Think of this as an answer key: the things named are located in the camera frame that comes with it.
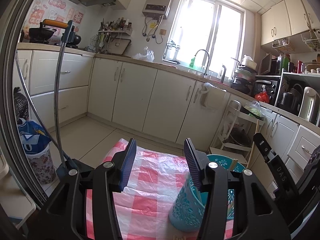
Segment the teal perforated utensil holder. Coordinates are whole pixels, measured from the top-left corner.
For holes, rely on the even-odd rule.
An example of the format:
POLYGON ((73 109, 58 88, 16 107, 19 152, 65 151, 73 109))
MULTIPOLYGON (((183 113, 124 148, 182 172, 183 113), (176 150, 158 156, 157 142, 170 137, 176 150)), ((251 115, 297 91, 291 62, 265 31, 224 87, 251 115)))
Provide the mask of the teal perforated utensil holder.
MULTIPOLYGON (((233 161, 232 158, 218 154, 209 154, 207 157, 209 161, 216 162, 226 170, 229 169, 233 161)), ((237 163, 232 171, 241 173, 244 169, 244 165, 237 163)), ((234 219, 234 197, 235 190, 228 189, 227 221, 234 219)), ((194 186, 191 175, 188 173, 186 181, 169 211, 169 220, 171 224, 180 231, 198 231, 203 219, 207 198, 208 192, 201 193, 194 186)))

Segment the chrome kitchen faucet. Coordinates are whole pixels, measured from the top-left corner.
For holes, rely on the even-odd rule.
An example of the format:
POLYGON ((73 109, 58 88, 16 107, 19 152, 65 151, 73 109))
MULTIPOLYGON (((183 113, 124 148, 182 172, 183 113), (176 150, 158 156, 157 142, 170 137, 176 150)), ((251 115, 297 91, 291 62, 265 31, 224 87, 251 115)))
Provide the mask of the chrome kitchen faucet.
POLYGON ((203 58, 202 63, 206 64, 205 65, 205 69, 204 72, 202 73, 202 77, 207 77, 208 76, 208 69, 209 69, 209 64, 210 64, 210 54, 208 53, 208 51, 206 49, 199 49, 196 53, 195 53, 195 58, 197 57, 197 54, 199 52, 203 51, 206 55, 206 58, 203 58))

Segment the pink checkered plastic tablecloth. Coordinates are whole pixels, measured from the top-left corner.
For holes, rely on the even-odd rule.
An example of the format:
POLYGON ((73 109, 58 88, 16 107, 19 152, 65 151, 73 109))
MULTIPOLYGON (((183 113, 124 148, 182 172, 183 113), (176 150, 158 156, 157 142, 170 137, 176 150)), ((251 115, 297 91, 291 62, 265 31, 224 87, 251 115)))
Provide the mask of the pink checkered plastic tablecloth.
POLYGON ((127 186, 113 194, 123 239, 196 239, 169 220, 187 173, 185 157, 137 147, 127 186))

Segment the white shelf cart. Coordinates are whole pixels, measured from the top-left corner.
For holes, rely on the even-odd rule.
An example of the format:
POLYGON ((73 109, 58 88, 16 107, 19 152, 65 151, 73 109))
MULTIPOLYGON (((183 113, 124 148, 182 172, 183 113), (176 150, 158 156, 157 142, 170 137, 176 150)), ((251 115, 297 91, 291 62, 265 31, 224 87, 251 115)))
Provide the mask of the white shelf cart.
POLYGON ((252 133, 261 130, 264 117, 258 101, 242 104, 238 100, 230 100, 210 147, 210 154, 236 159, 247 166, 254 151, 252 133))

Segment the floral trash bin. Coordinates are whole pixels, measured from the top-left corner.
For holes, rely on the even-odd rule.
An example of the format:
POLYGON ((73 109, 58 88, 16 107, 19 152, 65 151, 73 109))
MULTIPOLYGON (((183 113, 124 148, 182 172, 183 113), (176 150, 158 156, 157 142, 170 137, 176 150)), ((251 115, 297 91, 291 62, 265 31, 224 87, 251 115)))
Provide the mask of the floral trash bin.
POLYGON ((50 144, 47 144, 40 153, 27 154, 27 158, 40 184, 49 184, 54 181, 56 172, 50 153, 50 144))

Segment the white hanging trash bin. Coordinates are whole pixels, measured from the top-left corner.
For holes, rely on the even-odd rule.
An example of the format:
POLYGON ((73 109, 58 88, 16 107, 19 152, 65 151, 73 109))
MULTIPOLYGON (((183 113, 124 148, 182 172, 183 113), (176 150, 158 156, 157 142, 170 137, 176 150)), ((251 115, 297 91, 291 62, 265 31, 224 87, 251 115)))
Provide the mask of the white hanging trash bin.
POLYGON ((211 83, 204 83, 201 90, 201 105, 211 112, 222 112, 228 102, 230 93, 211 83))

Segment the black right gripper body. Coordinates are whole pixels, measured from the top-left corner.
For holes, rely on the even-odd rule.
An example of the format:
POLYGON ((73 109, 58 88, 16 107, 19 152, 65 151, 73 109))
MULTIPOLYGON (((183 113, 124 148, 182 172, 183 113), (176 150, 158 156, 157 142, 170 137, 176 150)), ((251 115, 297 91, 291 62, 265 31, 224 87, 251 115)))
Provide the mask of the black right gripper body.
POLYGON ((278 154, 261 133, 253 141, 268 165, 277 185, 274 191, 278 210, 292 239, 319 239, 319 147, 304 168, 297 183, 278 154))

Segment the red plastic bag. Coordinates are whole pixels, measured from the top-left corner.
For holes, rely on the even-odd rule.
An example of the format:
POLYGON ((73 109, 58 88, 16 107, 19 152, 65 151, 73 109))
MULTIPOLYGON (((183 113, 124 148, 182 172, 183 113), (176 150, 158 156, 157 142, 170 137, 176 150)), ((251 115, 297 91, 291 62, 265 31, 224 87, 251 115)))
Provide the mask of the red plastic bag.
POLYGON ((270 102, 270 96, 267 94, 266 91, 256 94, 254 98, 260 102, 264 102, 264 103, 270 102))

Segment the dish rack with plates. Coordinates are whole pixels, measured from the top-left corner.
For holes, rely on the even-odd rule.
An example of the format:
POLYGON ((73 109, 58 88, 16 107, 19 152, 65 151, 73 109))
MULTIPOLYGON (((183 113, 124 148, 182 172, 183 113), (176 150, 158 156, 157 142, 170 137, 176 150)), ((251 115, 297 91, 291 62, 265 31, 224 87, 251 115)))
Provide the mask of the dish rack with plates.
POLYGON ((244 55, 241 61, 236 61, 236 68, 232 74, 231 88, 246 95, 252 95, 255 76, 257 75, 257 63, 250 56, 244 55))

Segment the black toaster oven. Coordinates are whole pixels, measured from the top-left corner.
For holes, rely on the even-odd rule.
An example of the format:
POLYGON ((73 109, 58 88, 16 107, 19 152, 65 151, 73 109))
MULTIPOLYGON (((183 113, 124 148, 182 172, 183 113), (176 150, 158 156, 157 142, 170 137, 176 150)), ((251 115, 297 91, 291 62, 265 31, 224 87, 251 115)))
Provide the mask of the black toaster oven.
POLYGON ((270 96, 268 104, 275 105, 280 86, 280 75, 256 75, 252 96, 266 91, 270 96))

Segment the black mesh bag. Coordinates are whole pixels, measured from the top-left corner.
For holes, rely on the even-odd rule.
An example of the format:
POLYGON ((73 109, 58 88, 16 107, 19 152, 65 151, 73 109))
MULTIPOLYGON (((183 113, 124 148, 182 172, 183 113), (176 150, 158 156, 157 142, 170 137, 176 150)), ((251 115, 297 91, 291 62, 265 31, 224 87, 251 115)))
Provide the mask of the black mesh bag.
POLYGON ((27 98, 21 93, 20 87, 15 87, 13 90, 14 109, 16 120, 29 119, 29 104, 27 98))

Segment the green dish soap bottle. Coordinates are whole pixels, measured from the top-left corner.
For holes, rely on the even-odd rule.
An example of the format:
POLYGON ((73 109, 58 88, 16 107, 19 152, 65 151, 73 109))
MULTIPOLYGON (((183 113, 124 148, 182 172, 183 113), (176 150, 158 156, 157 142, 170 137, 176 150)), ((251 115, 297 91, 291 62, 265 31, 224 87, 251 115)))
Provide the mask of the green dish soap bottle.
POLYGON ((195 63, 195 57, 193 57, 190 61, 189 67, 194 68, 194 63, 195 63))

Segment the white electric kettle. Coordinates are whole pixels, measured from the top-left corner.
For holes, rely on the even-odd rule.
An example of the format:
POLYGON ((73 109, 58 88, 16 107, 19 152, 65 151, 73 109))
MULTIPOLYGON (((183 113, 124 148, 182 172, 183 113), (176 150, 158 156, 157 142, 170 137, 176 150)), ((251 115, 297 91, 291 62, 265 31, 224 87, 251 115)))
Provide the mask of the white electric kettle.
POLYGON ((319 94, 311 87, 305 87, 299 117, 319 127, 319 94))

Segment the clear plastic bag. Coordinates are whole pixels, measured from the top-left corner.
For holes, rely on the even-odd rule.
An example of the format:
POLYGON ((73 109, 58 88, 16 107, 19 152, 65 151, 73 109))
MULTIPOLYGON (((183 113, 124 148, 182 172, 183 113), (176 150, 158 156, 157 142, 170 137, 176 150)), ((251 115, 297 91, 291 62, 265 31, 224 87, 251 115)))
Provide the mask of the clear plastic bag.
POLYGON ((142 53, 135 54, 133 55, 132 58, 140 61, 153 62, 155 59, 155 56, 154 56, 153 50, 150 50, 148 47, 144 47, 144 50, 142 53))

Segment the black kettle pot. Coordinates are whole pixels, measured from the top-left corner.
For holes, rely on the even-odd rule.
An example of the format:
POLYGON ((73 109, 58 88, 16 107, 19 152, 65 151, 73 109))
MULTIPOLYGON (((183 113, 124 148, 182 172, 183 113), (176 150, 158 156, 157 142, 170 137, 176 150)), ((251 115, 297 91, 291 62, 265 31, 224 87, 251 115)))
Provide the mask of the black kettle pot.
POLYGON ((78 48, 78 44, 81 42, 81 36, 77 35, 75 32, 71 32, 68 38, 66 47, 68 48, 78 48))

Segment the black wok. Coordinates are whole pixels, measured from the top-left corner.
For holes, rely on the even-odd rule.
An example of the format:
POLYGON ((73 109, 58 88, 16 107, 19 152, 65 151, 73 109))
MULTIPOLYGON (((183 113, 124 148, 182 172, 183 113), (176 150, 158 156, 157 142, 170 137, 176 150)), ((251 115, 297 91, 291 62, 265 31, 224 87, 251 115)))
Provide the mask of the black wok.
POLYGON ((44 26, 41 22, 38 28, 29 28, 29 42, 49 44, 50 38, 54 35, 56 31, 57 29, 44 26))

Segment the grey gas water heater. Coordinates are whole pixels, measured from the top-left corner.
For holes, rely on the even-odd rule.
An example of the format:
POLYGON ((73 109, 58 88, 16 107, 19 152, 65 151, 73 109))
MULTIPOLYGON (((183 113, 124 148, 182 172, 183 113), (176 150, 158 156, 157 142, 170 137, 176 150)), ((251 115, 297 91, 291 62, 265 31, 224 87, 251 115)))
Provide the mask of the grey gas water heater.
POLYGON ((146 0, 142 13, 146 17, 159 18, 163 16, 166 20, 169 15, 172 0, 146 0))

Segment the orange handled mop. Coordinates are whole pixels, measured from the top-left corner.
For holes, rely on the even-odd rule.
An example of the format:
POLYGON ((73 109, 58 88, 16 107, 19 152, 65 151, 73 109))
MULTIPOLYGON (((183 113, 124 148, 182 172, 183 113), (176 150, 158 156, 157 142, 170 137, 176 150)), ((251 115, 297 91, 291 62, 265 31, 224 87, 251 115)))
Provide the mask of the orange handled mop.
POLYGON ((69 172, 69 167, 71 169, 77 169, 77 165, 74 161, 64 152, 62 148, 61 134, 60 134, 60 121, 59 121, 59 89, 60 89, 60 75, 63 63, 63 57, 65 54, 66 45, 68 42, 73 42, 75 37, 73 21, 70 20, 67 23, 59 22, 56 20, 45 19, 43 25, 47 25, 54 28, 64 29, 65 32, 61 37, 61 47, 59 56, 57 59, 57 66, 55 72, 55 83, 54 83, 54 122, 55 122, 55 133, 56 133, 56 148, 59 150, 59 155, 61 159, 61 165, 57 168, 57 176, 61 180, 69 172))

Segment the wall utensil rack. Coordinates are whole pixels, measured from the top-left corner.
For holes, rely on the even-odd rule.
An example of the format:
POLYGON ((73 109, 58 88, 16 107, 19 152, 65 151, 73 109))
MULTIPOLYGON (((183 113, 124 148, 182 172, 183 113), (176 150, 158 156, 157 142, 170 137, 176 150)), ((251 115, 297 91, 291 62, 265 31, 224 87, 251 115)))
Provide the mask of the wall utensil rack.
POLYGON ((100 22, 95 43, 98 53, 124 55, 131 45, 132 23, 123 17, 116 21, 100 22))

